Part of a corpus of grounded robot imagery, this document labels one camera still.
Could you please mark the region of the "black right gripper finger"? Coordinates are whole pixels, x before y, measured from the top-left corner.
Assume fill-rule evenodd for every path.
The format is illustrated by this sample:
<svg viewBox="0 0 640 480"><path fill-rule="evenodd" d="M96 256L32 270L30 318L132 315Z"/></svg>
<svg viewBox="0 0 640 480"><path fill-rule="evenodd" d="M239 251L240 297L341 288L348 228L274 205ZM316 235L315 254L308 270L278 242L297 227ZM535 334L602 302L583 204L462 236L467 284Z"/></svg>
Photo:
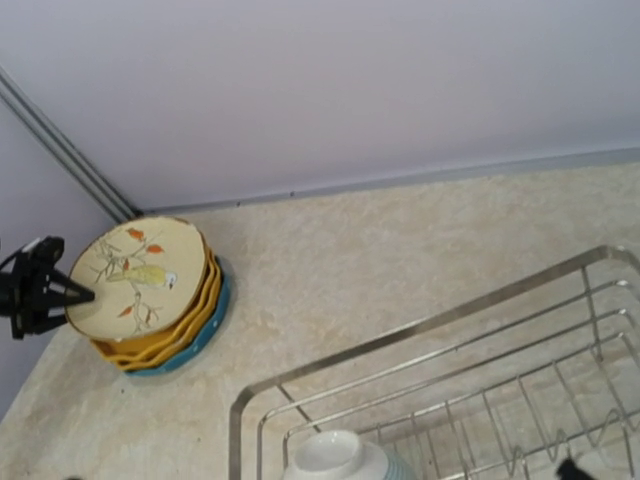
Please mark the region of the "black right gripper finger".
<svg viewBox="0 0 640 480"><path fill-rule="evenodd" d="M593 477L579 468L571 458L566 458L558 466L557 477L559 480L593 480Z"/></svg>

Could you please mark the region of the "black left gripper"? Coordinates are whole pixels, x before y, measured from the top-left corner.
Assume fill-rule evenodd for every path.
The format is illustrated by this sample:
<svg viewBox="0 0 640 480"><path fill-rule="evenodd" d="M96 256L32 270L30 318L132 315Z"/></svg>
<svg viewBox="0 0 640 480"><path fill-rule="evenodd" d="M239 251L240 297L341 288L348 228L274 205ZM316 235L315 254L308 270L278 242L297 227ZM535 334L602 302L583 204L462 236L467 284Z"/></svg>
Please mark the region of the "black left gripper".
<svg viewBox="0 0 640 480"><path fill-rule="evenodd" d="M1 316L14 340L42 335L65 324L50 310L86 304L95 293L55 269L64 253L61 237L36 238L1 262Z"/></svg>

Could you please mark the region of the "cream bird pattern plate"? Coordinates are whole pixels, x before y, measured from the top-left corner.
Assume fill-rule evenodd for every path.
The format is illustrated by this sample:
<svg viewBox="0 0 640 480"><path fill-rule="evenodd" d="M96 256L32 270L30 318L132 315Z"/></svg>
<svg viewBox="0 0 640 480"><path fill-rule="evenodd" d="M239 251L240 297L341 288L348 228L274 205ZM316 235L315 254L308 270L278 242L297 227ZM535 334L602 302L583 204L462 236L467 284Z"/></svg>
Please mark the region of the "cream bird pattern plate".
<svg viewBox="0 0 640 480"><path fill-rule="evenodd" d="M193 224L151 216L118 225L94 240L70 278L95 299L68 307L66 319L96 340L125 340L162 331L195 302L210 249Z"/></svg>

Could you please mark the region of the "blue polka dot plate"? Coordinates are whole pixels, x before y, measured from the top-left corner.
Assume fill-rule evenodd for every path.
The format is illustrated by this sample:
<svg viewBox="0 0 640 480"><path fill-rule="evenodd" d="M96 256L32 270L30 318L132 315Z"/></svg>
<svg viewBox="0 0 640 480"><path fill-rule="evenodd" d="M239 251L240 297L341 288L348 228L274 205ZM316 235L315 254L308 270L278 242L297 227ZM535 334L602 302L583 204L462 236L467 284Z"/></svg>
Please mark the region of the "blue polka dot plate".
<svg viewBox="0 0 640 480"><path fill-rule="evenodd" d="M213 315L205 322L191 343L157 367L127 371L128 377L154 377L173 372L199 355L224 323L232 296L232 276L224 272L219 299Z"/></svg>

